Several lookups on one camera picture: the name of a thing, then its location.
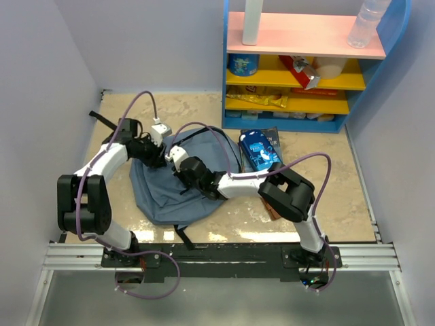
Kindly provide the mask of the blue fabric backpack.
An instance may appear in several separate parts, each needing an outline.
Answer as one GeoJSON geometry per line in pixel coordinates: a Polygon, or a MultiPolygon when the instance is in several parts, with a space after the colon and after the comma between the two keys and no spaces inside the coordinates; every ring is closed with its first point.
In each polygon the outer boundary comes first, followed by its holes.
{"type": "MultiPolygon", "coordinates": [[[[95,111],[90,111],[89,113],[90,117],[94,117],[96,118],[98,121],[100,121],[101,123],[103,123],[104,125],[106,125],[108,128],[115,130],[117,128],[117,126],[110,122],[108,119],[106,119],[105,117],[103,117],[102,115],[100,115],[99,113],[95,112],[95,111]]],[[[243,170],[243,165],[241,163],[241,159],[240,159],[240,155],[236,153],[235,149],[235,142],[232,141],[228,135],[220,128],[215,127],[215,126],[206,126],[204,125],[203,128],[198,129],[197,131],[189,134],[188,136],[184,137],[183,139],[179,140],[179,141],[175,141],[176,136],[173,137],[173,141],[174,144],[173,146],[180,146],[182,143],[186,142],[187,140],[198,136],[199,134],[203,133],[203,132],[214,132],[214,133],[218,133],[221,134],[220,137],[217,137],[217,140],[221,141],[221,139],[225,139],[228,142],[228,146],[222,146],[224,154],[227,156],[228,152],[227,149],[230,149],[234,155],[234,159],[235,162],[237,163],[239,172],[241,172],[243,170]]],[[[186,171],[181,171],[181,172],[177,172],[175,167],[172,167],[172,171],[173,171],[173,175],[176,176],[184,185],[185,190],[183,190],[181,192],[181,194],[187,192],[189,189],[192,189],[195,185],[199,185],[199,177],[205,176],[205,173],[200,173],[199,175],[197,175],[196,177],[193,175],[193,173],[187,173],[186,171]]],[[[180,227],[179,225],[174,225],[174,229],[175,229],[175,233],[182,239],[182,241],[184,242],[186,248],[188,250],[194,250],[195,246],[192,243],[192,241],[186,236],[184,230],[187,228],[187,226],[182,226],[180,227]]]]}

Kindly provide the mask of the brown leather wallet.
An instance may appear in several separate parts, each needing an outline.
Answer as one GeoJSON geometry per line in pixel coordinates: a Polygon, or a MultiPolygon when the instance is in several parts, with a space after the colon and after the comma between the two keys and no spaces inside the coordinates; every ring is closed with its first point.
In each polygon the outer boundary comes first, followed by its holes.
{"type": "Polygon", "coordinates": [[[276,221],[281,218],[281,215],[269,203],[267,203],[266,200],[261,199],[261,201],[271,221],[276,221]]]}

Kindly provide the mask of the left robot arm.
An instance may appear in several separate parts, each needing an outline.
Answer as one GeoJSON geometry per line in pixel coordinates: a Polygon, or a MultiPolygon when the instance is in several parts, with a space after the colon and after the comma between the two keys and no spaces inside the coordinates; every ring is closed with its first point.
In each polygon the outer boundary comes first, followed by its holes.
{"type": "Polygon", "coordinates": [[[90,115],[113,132],[89,163],[72,175],[58,178],[58,226],[81,240],[92,239],[115,249],[120,262],[134,266],[141,258],[141,250],[135,234],[112,220],[107,184],[129,159],[151,168],[165,166],[163,139],[171,134],[171,128],[156,118],[150,131],[144,132],[139,120],[126,118],[115,124],[98,113],[90,115]]]}

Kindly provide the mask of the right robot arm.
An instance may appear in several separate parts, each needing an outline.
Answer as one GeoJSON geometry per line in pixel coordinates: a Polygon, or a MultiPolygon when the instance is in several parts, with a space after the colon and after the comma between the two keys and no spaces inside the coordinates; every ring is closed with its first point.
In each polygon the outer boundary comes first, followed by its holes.
{"type": "Polygon", "coordinates": [[[307,265],[317,267],[326,260],[326,237],[315,220],[320,197],[315,196],[314,185],[290,165],[276,162],[268,169],[252,173],[225,173],[210,171],[197,157],[174,158],[173,163],[180,180],[210,200],[261,197],[295,225],[307,265]]]}

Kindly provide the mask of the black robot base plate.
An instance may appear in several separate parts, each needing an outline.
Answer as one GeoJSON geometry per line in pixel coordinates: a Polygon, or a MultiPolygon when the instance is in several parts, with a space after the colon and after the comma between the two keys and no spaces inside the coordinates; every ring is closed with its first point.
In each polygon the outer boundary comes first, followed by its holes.
{"type": "Polygon", "coordinates": [[[177,276],[176,267],[167,258],[170,255],[184,278],[276,278],[305,284],[314,284],[317,276],[324,284],[327,272],[343,266],[338,247],[324,249],[314,259],[303,255],[297,242],[198,243],[194,250],[181,243],[142,243],[139,250],[149,253],[129,257],[105,249],[101,266],[119,272],[143,272],[145,283],[163,283],[177,276]]]}

